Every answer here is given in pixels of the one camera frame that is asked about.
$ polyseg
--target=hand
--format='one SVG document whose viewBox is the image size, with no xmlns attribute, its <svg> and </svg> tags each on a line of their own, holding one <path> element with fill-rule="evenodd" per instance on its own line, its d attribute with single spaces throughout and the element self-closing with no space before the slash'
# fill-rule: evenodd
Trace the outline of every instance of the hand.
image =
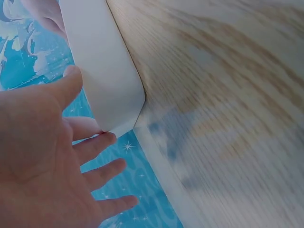
<svg viewBox="0 0 304 228">
<path fill-rule="evenodd" d="M 67 41 L 61 10 L 56 0 L 21 0 L 21 2 L 43 27 Z"/>
<path fill-rule="evenodd" d="M 81 174 L 79 166 L 116 137 L 102 133 L 91 118 L 61 116 L 82 88 L 77 67 L 69 66 L 65 75 L 55 83 L 0 92 L 1 227 L 96 228 L 137 204 L 134 196 L 92 197 L 126 163 L 118 159 Z"/>
</svg>

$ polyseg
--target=finger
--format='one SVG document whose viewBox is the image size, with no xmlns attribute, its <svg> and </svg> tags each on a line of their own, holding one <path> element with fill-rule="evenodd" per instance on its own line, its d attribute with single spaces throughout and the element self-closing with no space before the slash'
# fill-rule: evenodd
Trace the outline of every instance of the finger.
<svg viewBox="0 0 304 228">
<path fill-rule="evenodd" d="M 127 163 L 124 159 L 120 158 L 104 165 L 98 169 L 83 173 L 90 191 L 104 186 L 110 179 L 117 176 L 119 173 L 124 171 Z"/>
<path fill-rule="evenodd" d="M 102 210 L 103 219 L 108 219 L 120 212 L 135 207 L 138 200 L 135 196 L 124 196 L 118 199 L 107 199 L 97 202 Z"/>
<path fill-rule="evenodd" d="M 64 117 L 73 130 L 73 141 L 90 138 L 102 131 L 95 119 L 90 117 Z"/>
<path fill-rule="evenodd" d="M 59 4 L 54 5 L 54 14 L 51 16 L 52 20 L 58 25 L 58 27 L 65 32 L 65 25 L 63 23 L 62 13 Z"/>
<path fill-rule="evenodd" d="M 51 18 L 39 18 L 38 20 L 44 28 L 57 33 L 59 36 L 61 36 L 62 38 L 64 38 L 67 41 L 66 30 L 65 29 L 62 30 L 59 27 L 59 25 L 55 21 L 53 21 Z"/>
<path fill-rule="evenodd" d="M 75 144 L 73 149 L 78 155 L 80 165 L 82 165 L 94 159 L 101 151 L 113 145 L 115 142 L 116 136 L 113 133 L 103 133 Z"/>
<path fill-rule="evenodd" d="M 64 110 L 77 97 L 82 89 L 82 76 L 78 67 L 68 66 L 64 77 L 54 83 L 45 85 Z"/>
</svg>

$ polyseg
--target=blue patterned paper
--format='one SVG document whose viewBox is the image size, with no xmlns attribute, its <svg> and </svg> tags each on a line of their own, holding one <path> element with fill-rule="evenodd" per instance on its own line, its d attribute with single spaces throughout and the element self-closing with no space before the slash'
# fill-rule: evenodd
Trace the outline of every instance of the blue patterned paper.
<svg viewBox="0 0 304 228">
<path fill-rule="evenodd" d="M 0 89 L 49 83 L 60 78 L 65 67 L 73 64 L 65 41 L 44 30 L 19 1 L 0 0 L 0 5 Z M 83 92 L 63 115 L 93 117 Z M 98 168 L 118 157 L 127 160 L 128 168 L 92 194 L 97 200 L 134 194 L 140 204 L 106 220 L 100 227 L 182 228 L 133 131 L 83 165 L 81 171 Z"/>
</svg>

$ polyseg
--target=white star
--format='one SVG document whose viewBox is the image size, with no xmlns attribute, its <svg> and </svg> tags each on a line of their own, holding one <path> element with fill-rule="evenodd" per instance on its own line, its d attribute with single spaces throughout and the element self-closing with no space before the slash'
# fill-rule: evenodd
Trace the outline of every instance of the white star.
<svg viewBox="0 0 304 228">
<path fill-rule="evenodd" d="M 128 144 L 125 144 L 124 146 L 121 146 L 121 148 L 123 148 L 123 150 L 126 150 L 126 153 L 128 153 L 128 150 L 131 151 L 132 147 L 134 147 L 134 146 L 132 146 L 132 143 L 129 143 L 129 141 L 128 141 Z"/>
</svg>

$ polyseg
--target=light wood table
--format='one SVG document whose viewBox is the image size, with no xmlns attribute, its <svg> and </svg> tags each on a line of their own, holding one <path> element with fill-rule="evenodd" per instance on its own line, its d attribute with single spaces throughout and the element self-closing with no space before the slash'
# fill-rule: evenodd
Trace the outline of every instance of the light wood table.
<svg viewBox="0 0 304 228">
<path fill-rule="evenodd" d="M 304 0 L 108 0 L 135 133 L 185 227 L 304 227 Z"/>
</svg>

